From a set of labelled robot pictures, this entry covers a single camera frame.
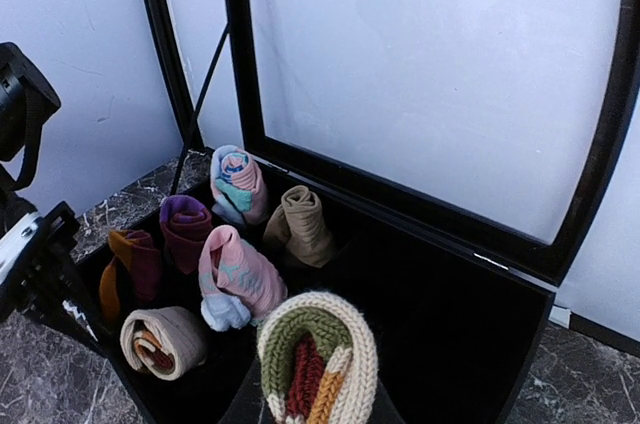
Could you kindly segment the striped beige maroon sock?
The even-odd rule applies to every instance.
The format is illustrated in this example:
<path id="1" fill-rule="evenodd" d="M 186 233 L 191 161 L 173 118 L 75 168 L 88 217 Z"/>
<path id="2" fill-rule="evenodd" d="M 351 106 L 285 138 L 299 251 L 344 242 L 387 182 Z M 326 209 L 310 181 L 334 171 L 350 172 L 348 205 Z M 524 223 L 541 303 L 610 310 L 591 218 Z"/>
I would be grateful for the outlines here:
<path id="1" fill-rule="evenodd" d="M 378 356 L 361 313 L 329 292 L 285 300 L 259 326 L 261 389 L 277 423 L 366 423 Z"/>

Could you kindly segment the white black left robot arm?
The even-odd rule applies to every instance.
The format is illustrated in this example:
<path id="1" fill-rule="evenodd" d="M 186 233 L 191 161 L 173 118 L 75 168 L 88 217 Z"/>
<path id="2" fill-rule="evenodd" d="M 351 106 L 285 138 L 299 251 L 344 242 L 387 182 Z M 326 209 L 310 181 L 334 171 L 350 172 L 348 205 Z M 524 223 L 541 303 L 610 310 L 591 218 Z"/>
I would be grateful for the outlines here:
<path id="1" fill-rule="evenodd" d="M 108 332 L 71 253 L 79 224 L 66 202 L 49 213 L 20 196 L 37 172 L 42 131 L 61 102 L 44 75 L 12 42 L 1 45 L 1 317 L 13 312 L 94 352 Z"/>

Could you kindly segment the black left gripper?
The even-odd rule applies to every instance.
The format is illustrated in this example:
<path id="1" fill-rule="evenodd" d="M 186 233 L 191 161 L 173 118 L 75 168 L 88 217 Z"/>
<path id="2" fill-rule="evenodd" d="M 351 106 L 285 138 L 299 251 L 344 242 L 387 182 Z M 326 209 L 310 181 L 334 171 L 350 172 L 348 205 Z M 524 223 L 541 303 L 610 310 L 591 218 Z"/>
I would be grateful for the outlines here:
<path id="1" fill-rule="evenodd" d="M 18 312 L 81 344 L 102 344 L 108 328 L 81 279 L 71 251 L 79 223 L 66 202 L 41 215 L 19 201 L 1 237 L 1 320 Z"/>

